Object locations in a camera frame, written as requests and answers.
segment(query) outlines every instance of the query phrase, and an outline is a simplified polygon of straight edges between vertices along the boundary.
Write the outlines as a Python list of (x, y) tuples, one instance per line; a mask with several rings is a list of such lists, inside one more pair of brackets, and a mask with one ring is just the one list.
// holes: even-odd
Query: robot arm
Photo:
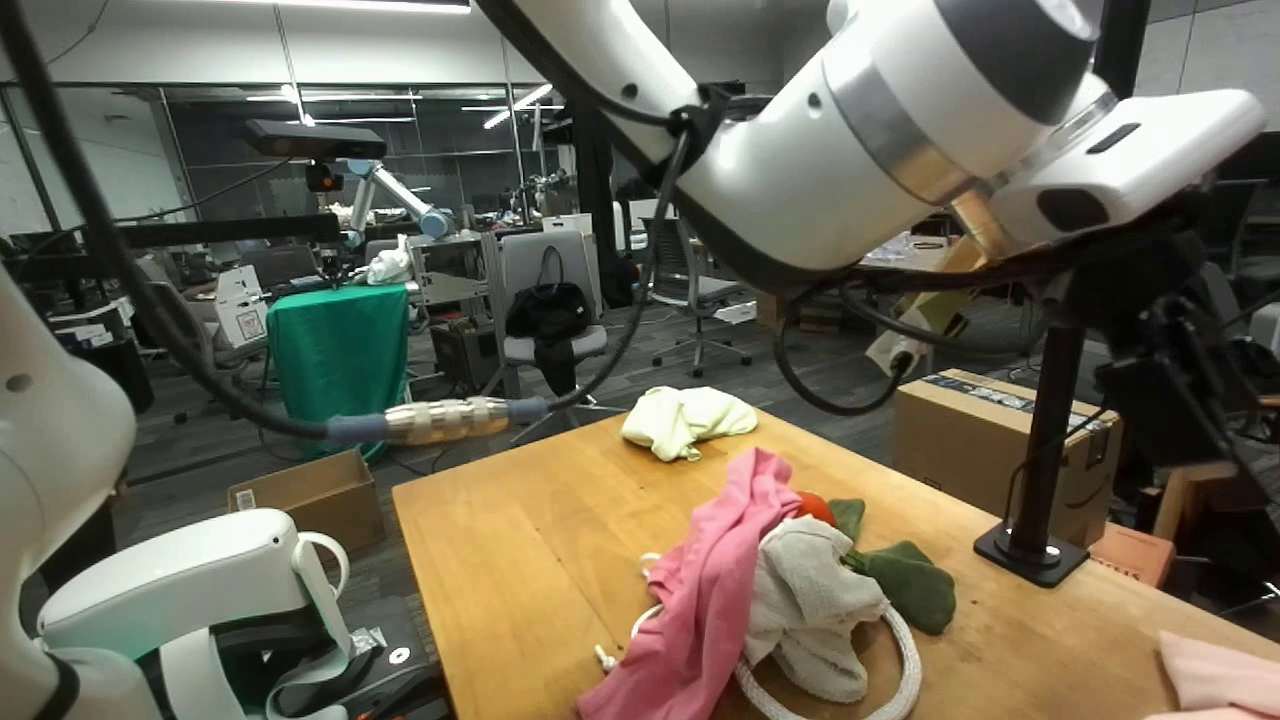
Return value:
[[(644, 168), (706, 103), (626, 0), (479, 9)], [(1128, 225), (1262, 125), (1247, 90), (1092, 111), (1111, 101), (1070, 0), (836, 0), (828, 26), (759, 114), (713, 114), (675, 183), (680, 215), (759, 288), (845, 277), (950, 199), (995, 255)]]
[(345, 159), (345, 176), (356, 178), (356, 199), (348, 212), (338, 212), (345, 231), (360, 240), (371, 225), (371, 199), (375, 192), (393, 192), (416, 220), (416, 226), (441, 242), (446, 235), (446, 215), (412, 197), (412, 189), (399, 183), (378, 159)]

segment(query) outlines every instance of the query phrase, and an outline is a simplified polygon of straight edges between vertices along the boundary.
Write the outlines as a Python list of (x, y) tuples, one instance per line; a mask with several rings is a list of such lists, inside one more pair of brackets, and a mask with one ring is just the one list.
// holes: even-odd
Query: table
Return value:
[(416, 299), (436, 308), (436, 303), (469, 303), (488, 295), (488, 282), (474, 277), (453, 277), (453, 273), (424, 273)]
[[(861, 547), (917, 540), (957, 576), (957, 625), (938, 641), (917, 631), (919, 720), (1168, 712), (1158, 626), (1280, 658), (1276, 645), (1098, 564), (1057, 592), (1032, 587), (971, 550), (986, 512), (777, 417), (686, 462), (655, 462), (618, 442), (618, 420), (600, 420), (393, 493), (454, 714), (572, 714), (572, 700), (600, 678), (593, 645), (622, 647), (649, 607), (637, 556), (680, 545), (686, 512), (716, 495), (745, 448), (783, 456), (795, 489), (865, 495)], [(880, 625), (861, 626), (856, 647), (872, 670), (869, 712), (896, 688), (898, 658)], [(777, 695), (809, 714), (851, 714), (801, 703), (801, 690)], [(736, 688), (719, 714), (745, 714)]]

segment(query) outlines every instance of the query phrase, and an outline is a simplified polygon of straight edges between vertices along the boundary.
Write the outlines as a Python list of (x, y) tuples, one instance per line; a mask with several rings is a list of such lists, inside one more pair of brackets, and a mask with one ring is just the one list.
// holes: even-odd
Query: pink cloth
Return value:
[(1238, 709), (1254, 714), (1280, 714), (1280, 665), (1158, 631), (1158, 658), (1176, 688), (1176, 703), (1200, 709)]
[(577, 712), (589, 720), (713, 714), (746, 641), (759, 534), (791, 514), (791, 466), (767, 450), (733, 460), (719, 495), (690, 512), (690, 533), (649, 572), (663, 605), (626, 655)]

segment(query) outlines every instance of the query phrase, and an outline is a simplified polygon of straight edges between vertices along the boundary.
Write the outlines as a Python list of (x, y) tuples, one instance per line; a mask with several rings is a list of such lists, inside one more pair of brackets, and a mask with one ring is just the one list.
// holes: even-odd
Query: black stand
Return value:
[(1114, 90), (1131, 96), (1135, 64), (1144, 61), (1150, 0), (1105, 0), (1095, 74)]
[(1002, 564), (1008, 572), (1040, 587), (1057, 587), (1087, 559), (1083, 547), (1070, 547), (1048, 534), (1057, 476), (1058, 476), (1070, 400), (1074, 400), (1081, 354), (1083, 354), (1083, 322), (1074, 322), (1066, 313), (1057, 313), (1043, 341), (1035, 417), (1032, 417), (1023, 484), (1017, 493), (1017, 512), (1008, 525), (995, 525), (971, 545), (982, 559)]

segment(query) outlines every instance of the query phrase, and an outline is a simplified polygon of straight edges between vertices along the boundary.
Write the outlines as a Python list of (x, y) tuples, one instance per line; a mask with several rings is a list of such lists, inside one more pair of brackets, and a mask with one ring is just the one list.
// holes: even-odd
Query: bag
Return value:
[(537, 282), (516, 292), (507, 313), (507, 335), (532, 335), (537, 341), (537, 366), (550, 382), (550, 393), (572, 393), (577, 382), (577, 361), (572, 361), (572, 335), (593, 327), (593, 299), (582, 288), (562, 282), (562, 255), (559, 247), (543, 247)]

